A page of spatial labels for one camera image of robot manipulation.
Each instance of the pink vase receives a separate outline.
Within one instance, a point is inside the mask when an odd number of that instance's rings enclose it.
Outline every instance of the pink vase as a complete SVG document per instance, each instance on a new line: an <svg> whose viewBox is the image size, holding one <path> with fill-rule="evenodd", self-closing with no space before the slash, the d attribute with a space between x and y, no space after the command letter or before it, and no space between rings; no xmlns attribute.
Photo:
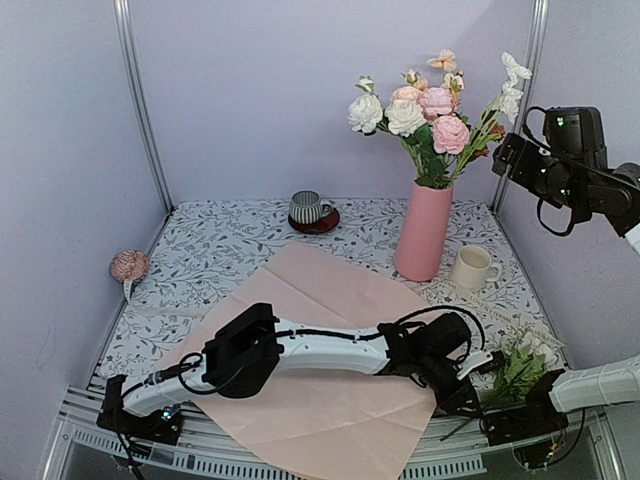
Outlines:
<svg viewBox="0 0 640 480"><path fill-rule="evenodd" d="M453 187L421 187L414 182L396 252L396 270L407 280L425 282L438 274L447 236Z"/></svg>

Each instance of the ceramic cup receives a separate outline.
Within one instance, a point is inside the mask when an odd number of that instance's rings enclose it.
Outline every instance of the ceramic cup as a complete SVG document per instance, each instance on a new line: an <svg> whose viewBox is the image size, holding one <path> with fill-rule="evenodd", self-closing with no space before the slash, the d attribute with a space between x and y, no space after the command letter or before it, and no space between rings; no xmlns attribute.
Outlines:
<svg viewBox="0 0 640 480"><path fill-rule="evenodd" d="M497 282L502 275L502 265L493 263L491 255L482 247L462 247L458 250L449 278L470 292L477 292L487 283Z"/></svg>
<svg viewBox="0 0 640 480"><path fill-rule="evenodd" d="M294 222L311 225L331 213L331 205L323 205L322 198L316 192L304 190L291 197L289 215Z"/></svg>

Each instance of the white wall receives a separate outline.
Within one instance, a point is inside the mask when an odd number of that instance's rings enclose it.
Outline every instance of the white wall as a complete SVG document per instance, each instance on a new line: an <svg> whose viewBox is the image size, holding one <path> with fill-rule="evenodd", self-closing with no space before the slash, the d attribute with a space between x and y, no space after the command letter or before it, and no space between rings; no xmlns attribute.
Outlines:
<svg viewBox="0 0 640 480"><path fill-rule="evenodd" d="M143 83L177 201L407 197L412 164L396 138L347 125L358 76L382 100L409 67L451 48L472 120L505 79L500 54L525 60L529 0L195 0L131 5ZM490 161L469 167L458 198L489 201Z"/></svg>
<svg viewBox="0 0 640 480"><path fill-rule="evenodd" d="M533 104L596 106L604 122L609 165L640 163L640 4L550 3ZM574 366L640 353L640 258L601 216L578 225L569 238L552 236L535 219L535 203L524 189L511 185L501 220ZM568 220L567 211L551 207L543 216L557 229L564 229ZM613 407L609 415L621 449L628 452L629 478L636 478L640 408ZM629 425L630 419L635 424Z"/></svg>
<svg viewBox="0 0 640 480"><path fill-rule="evenodd" d="M0 478L33 480L162 212L112 2L0 1Z"/></svg>

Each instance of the pink napkin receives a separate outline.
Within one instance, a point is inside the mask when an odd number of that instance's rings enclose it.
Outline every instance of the pink napkin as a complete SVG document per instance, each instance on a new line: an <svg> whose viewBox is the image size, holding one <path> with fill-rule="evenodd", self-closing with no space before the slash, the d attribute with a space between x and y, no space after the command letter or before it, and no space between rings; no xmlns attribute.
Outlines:
<svg viewBox="0 0 640 480"><path fill-rule="evenodd" d="M427 305L393 280L290 242L216 305L162 366L200 351L215 332L256 302L274 314L325 327L371 327ZM194 402L266 463L305 478L395 479L435 410L433 392L406 378L355 372L289 371L248 399Z"/></svg>

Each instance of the red saucer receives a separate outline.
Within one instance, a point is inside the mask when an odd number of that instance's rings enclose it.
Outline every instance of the red saucer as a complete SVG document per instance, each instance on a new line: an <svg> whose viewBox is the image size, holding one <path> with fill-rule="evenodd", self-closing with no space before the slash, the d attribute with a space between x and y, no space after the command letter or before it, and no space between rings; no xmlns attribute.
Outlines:
<svg viewBox="0 0 640 480"><path fill-rule="evenodd" d="M318 235L320 233L330 232L338 226L338 223L340 223L340 213L335 208L326 217L322 217L316 223L307 225L298 223L289 216L289 225L291 225L291 228L300 233L306 233L307 235Z"/></svg>

